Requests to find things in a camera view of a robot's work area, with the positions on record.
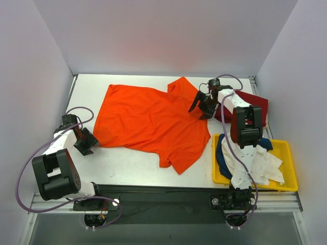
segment yellow tray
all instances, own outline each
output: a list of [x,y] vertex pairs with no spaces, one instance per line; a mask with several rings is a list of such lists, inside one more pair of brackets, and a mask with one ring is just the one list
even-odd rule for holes
[[[216,160],[216,148],[219,134],[213,135],[213,181],[219,184],[229,185],[230,180],[222,176],[219,172],[219,165]],[[269,180],[269,185],[258,185],[258,188],[273,189],[278,191],[297,191],[297,180],[294,171],[290,146],[284,140],[271,140],[273,150],[269,153],[283,161],[279,170],[283,173],[285,184],[281,185],[276,181]]]

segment white wall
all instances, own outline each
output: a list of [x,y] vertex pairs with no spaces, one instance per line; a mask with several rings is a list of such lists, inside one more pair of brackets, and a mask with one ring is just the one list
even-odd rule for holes
[[[67,103],[72,74],[32,0],[0,1],[0,237],[18,244],[27,213],[14,185],[25,159],[50,140]],[[32,167],[20,195],[30,205]]]
[[327,2],[299,0],[256,78],[274,138],[290,142],[311,243],[326,244]]
[[73,73],[256,75],[297,0],[34,0]]

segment white tabletop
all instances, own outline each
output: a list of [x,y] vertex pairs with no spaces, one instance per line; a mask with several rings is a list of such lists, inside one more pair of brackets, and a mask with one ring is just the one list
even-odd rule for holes
[[[86,123],[93,132],[103,98],[110,84],[124,84],[139,87],[151,87],[167,91],[167,85],[179,77],[160,76],[120,76],[120,75],[78,75],[68,109],[85,106],[95,113],[92,121]],[[187,77],[196,88],[207,83],[210,78]],[[230,78],[220,79],[222,85],[239,88],[238,81]],[[252,94],[248,79],[241,79],[244,92]],[[73,112],[82,121],[89,119],[90,113],[77,109]],[[223,133],[221,122],[208,120],[211,135]],[[94,154],[83,157],[78,152],[72,158],[80,177],[84,181],[111,185],[175,186],[175,187],[225,187],[212,180],[212,140],[206,145],[202,156],[184,173],[178,175],[173,167],[160,168],[159,156],[126,148],[93,148]]]

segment purple cable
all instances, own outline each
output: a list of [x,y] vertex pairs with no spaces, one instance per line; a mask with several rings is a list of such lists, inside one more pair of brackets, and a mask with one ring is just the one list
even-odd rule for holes
[[[86,121],[81,121],[81,122],[79,122],[79,123],[77,123],[77,124],[71,125],[71,126],[68,127],[67,129],[65,129],[65,130],[62,132],[62,134],[66,133],[68,130],[70,130],[70,129],[72,129],[72,128],[78,126],[78,125],[88,123],[89,121],[91,121],[91,120],[94,118],[94,113],[93,113],[93,111],[90,110],[89,108],[86,108],[86,107],[83,107],[83,106],[78,106],[78,107],[71,108],[70,110],[68,110],[68,111],[66,112],[66,114],[68,114],[69,112],[71,112],[72,110],[75,110],[75,109],[85,109],[85,110],[88,110],[88,111],[92,114],[92,116],[91,116],[90,119],[88,119],[88,120],[86,120]],[[24,165],[22,166],[21,170],[19,171],[18,178],[17,178],[16,185],[15,185],[15,197],[16,197],[16,200],[17,200],[19,206],[20,206],[22,209],[24,209],[24,210],[26,210],[26,211],[28,211],[28,212],[31,212],[31,213],[45,213],[45,212],[49,212],[49,211],[55,210],[55,209],[57,209],[57,208],[60,208],[60,207],[62,207],[62,206],[64,206],[64,205],[67,205],[67,204],[69,204],[69,203],[71,203],[71,202],[74,202],[74,201],[78,201],[78,200],[80,200],[80,198],[75,198],[75,199],[72,199],[72,200],[70,200],[70,201],[64,202],[64,203],[62,203],[62,204],[60,204],[60,205],[57,205],[57,206],[55,206],[55,207],[52,207],[52,208],[48,208],[48,209],[44,209],[44,210],[35,210],[35,209],[31,209],[31,208],[25,206],[25,205],[22,203],[22,201],[21,201],[21,199],[20,199],[20,197],[19,197],[19,183],[20,183],[20,180],[21,180],[22,174],[23,174],[25,168],[27,167],[28,163],[32,160],[32,158],[33,158],[33,157],[34,157],[34,156],[35,156],[39,151],[41,151],[43,148],[49,146],[51,143],[55,142],[57,139],[59,139],[59,138],[61,137],[62,134],[58,135],[58,136],[55,137],[54,139],[50,140],[49,142],[45,143],[44,145],[42,145],[42,146],[40,146],[38,149],[36,149],[36,150],[35,150],[35,151],[34,151],[34,152],[33,152],[33,153],[32,153],[32,154],[27,158],[27,160],[25,161],[25,163],[24,163]],[[86,197],[86,198],[83,198],[83,199],[84,199],[84,200],[86,200],[86,199],[103,199],[103,200],[106,200],[106,201],[110,201],[110,202],[114,202],[114,203],[116,203],[116,204],[119,206],[119,208],[120,208],[119,215],[118,215],[117,218],[113,219],[113,220],[110,221],[110,222],[105,223],[105,224],[102,225],[102,226],[95,227],[95,229],[98,229],[98,228],[104,228],[104,227],[106,227],[106,226],[108,226],[108,225],[110,225],[110,224],[116,222],[116,221],[117,221],[117,220],[122,216],[122,209],[123,209],[122,205],[121,205],[119,202],[116,202],[115,200],[113,200],[113,199],[111,199],[111,198],[106,198],[106,197],[97,197],[97,196],[94,196],[94,197]]]
[[[244,222],[243,224],[241,224],[239,227],[241,228],[241,227],[243,227],[243,226],[245,226],[245,224],[251,219],[251,217],[252,217],[252,215],[253,215],[253,213],[254,213],[254,211],[255,211],[255,208],[256,208],[256,204],[257,204],[257,202],[258,202],[258,195],[259,195],[259,192],[258,192],[258,187],[256,186],[256,183],[255,183],[255,181],[254,181],[254,179],[252,178],[252,176],[251,176],[251,174],[249,173],[249,170],[247,169],[247,167],[245,166],[245,164],[236,156],[236,154],[235,154],[235,152],[234,152],[234,150],[232,149],[232,147],[231,147],[231,144],[230,144],[230,141],[229,141],[229,138],[228,138],[228,136],[227,136],[227,130],[226,130],[226,124],[225,124],[225,117],[224,117],[224,102],[225,102],[225,100],[228,98],[228,97],[230,97],[230,96],[232,96],[233,94],[234,94],[234,92],[235,91],[240,91],[240,90],[242,90],[243,89],[243,84],[242,84],[242,82],[240,81],[240,79],[238,79],[237,77],[235,77],[235,76],[233,76],[233,75],[229,75],[229,74],[223,74],[223,75],[220,75],[220,76],[218,76],[217,78],[221,78],[221,77],[223,77],[223,76],[229,76],[229,77],[232,77],[232,78],[235,78],[237,81],[239,81],[239,83],[241,84],[241,88],[239,88],[239,89],[234,89],[233,90],[233,92],[231,93],[231,94],[229,94],[229,95],[226,95],[224,98],[223,98],[223,100],[222,100],[222,102],[221,102],[221,121],[222,121],[222,123],[223,123],[223,130],[224,130],[224,134],[225,134],[225,138],[226,138],[226,142],[227,142],[227,145],[228,145],[228,148],[230,149],[230,151],[231,151],[231,153],[232,153],[232,155],[235,157],[235,159],[244,167],[244,169],[245,169],[245,171],[247,172],[247,175],[249,176],[249,178],[250,178],[250,180],[251,180],[251,182],[253,183],[253,185],[254,185],[254,188],[255,188],[255,194],[256,194],[256,196],[255,196],[255,202],[254,202],[254,205],[253,205],[253,209],[252,209],[252,211],[251,211],[251,213],[250,213],[250,215],[249,215],[249,217],[248,217],[248,219],[246,220],[246,222]],[[230,216],[233,216],[233,215],[238,215],[238,213],[231,213],[231,214],[228,214],[227,216],[226,216],[226,218],[228,218],[228,217],[230,217]]]

